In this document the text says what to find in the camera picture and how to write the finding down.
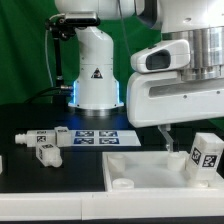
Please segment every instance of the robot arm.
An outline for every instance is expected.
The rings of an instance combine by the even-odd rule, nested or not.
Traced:
[[[147,0],[139,2],[147,12]],[[145,13],[144,22],[155,27],[162,18],[163,40],[132,56],[129,121],[145,127],[223,117],[224,1],[157,0],[157,6],[162,17]]]
[[[74,97],[69,106],[87,115],[105,115],[124,104],[119,99],[119,83],[113,75],[113,40],[96,28],[97,16],[119,19],[134,13],[134,0],[55,0],[64,23],[81,22],[76,27],[79,41],[80,73],[74,82]]]

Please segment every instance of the black cable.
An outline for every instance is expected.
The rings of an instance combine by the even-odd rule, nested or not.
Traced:
[[[47,88],[45,90],[42,90],[42,91],[38,92],[36,95],[34,95],[33,97],[31,97],[31,98],[27,99],[26,101],[24,101],[24,103],[30,103],[34,99],[36,99],[39,96],[43,95],[44,93],[48,93],[48,92],[56,91],[56,90],[61,90],[61,88],[60,87],[50,87],[50,88]]]

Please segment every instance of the printed label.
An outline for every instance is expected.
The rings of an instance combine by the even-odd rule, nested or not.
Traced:
[[[94,132],[93,131],[77,131],[75,136],[78,136],[78,137],[93,137]]]
[[[53,145],[48,144],[48,145],[42,145],[43,149],[50,149],[50,148],[54,148]]]
[[[197,164],[199,165],[200,159],[201,159],[201,152],[197,149],[194,148],[194,151],[192,153],[191,159]]]
[[[101,145],[118,145],[120,144],[118,138],[100,138],[100,144]]]
[[[204,160],[202,166],[203,166],[203,167],[208,167],[208,168],[213,168],[213,167],[215,167],[217,158],[218,158],[217,155],[209,155],[209,156],[205,156],[205,160]]]
[[[68,130],[66,129],[61,129],[61,130],[58,130],[59,133],[62,133],[62,132],[68,132]]]
[[[100,131],[100,137],[117,137],[117,131]]]
[[[47,133],[46,131],[37,131],[37,134],[38,134],[38,135],[46,134],[46,133]]]
[[[43,159],[43,151],[41,149],[39,149],[39,157],[40,159]]]
[[[75,145],[92,145],[94,144],[94,138],[75,138]]]
[[[101,72],[98,68],[95,70],[95,72],[93,73],[91,78],[92,79],[102,79],[103,78],[103,76],[101,75]]]
[[[46,136],[37,136],[37,142],[46,142],[47,137]]]

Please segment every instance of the white rectangular object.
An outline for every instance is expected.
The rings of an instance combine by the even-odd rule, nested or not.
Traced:
[[[188,159],[187,152],[180,152]],[[111,155],[123,155],[125,158],[125,169],[121,172],[112,170],[109,164]],[[117,191],[114,181],[126,179],[134,182],[134,188],[130,191],[148,191],[150,189],[190,189],[188,187],[189,173],[184,170],[181,172],[171,171],[167,168],[168,152],[104,152],[103,169],[106,190],[109,192]],[[217,180],[224,189],[224,180],[217,174]]]
[[[73,130],[72,146],[141,146],[135,131]]]

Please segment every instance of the white block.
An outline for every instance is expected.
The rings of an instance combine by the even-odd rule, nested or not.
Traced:
[[[67,147],[72,145],[72,133],[67,127],[56,127],[55,132],[58,147]]]
[[[36,157],[44,166],[60,167],[62,164],[60,149],[53,144],[37,144]]]
[[[197,133],[187,162],[193,180],[213,180],[223,152],[224,142],[213,133]]]

